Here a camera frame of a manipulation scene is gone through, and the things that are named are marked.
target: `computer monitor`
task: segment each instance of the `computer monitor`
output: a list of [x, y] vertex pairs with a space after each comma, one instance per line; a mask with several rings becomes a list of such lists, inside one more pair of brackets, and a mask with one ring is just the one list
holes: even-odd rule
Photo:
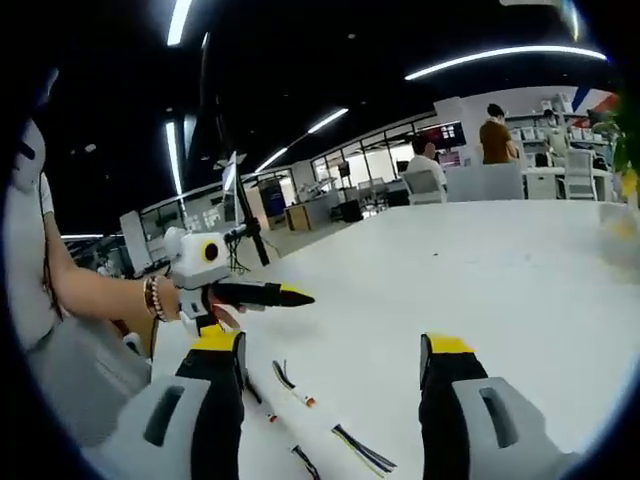
[[460, 122], [428, 127], [422, 134], [436, 146], [437, 150], [462, 147], [467, 144], [464, 132], [462, 131], [462, 123]]

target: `white robot body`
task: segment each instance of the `white robot body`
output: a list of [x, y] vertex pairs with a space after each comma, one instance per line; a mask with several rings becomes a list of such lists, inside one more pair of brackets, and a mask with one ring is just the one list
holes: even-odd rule
[[163, 243], [171, 260], [171, 278], [180, 288], [180, 319], [187, 331], [197, 336], [195, 319], [209, 315], [202, 302], [201, 287], [231, 274], [224, 235], [219, 232], [187, 233], [171, 227]]

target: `bracelet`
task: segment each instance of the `bracelet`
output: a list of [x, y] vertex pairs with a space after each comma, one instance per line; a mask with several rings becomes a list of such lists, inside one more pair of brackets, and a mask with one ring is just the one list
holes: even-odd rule
[[147, 310], [154, 320], [160, 320], [161, 322], [167, 321], [167, 316], [160, 304], [160, 295], [158, 293], [158, 277], [152, 275], [145, 279], [143, 284], [144, 302], [147, 306]]

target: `yellow and black tool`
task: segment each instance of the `yellow and black tool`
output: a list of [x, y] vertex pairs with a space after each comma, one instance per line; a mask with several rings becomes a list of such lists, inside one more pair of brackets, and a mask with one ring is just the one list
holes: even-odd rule
[[245, 333], [217, 324], [201, 328], [200, 335], [176, 372], [211, 382], [193, 432], [191, 478], [235, 480], [247, 379]]

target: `chair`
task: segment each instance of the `chair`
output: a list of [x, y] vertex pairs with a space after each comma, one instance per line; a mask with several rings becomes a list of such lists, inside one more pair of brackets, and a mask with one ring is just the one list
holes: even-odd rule
[[522, 170], [516, 162], [482, 166], [483, 200], [524, 200]]
[[515, 162], [454, 167], [446, 175], [450, 202], [524, 199], [522, 172]]
[[400, 174], [409, 192], [411, 205], [443, 203], [447, 201], [444, 189], [431, 170]]
[[593, 179], [591, 150], [569, 149], [564, 173], [564, 190], [567, 200], [597, 200]]

